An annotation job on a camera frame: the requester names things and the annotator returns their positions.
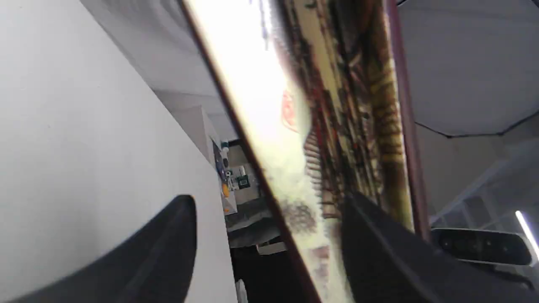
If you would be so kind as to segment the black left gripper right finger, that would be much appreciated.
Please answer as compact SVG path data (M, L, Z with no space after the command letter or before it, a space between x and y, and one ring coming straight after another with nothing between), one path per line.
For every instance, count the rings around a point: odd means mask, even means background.
M344 198L342 257L357 303L537 303L538 293L465 265L356 192Z

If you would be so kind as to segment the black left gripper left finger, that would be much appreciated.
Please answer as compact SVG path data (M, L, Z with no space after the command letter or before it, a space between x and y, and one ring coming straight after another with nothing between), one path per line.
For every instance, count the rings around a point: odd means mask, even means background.
M197 254L197 211L179 195L100 259L14 303L184 303Z

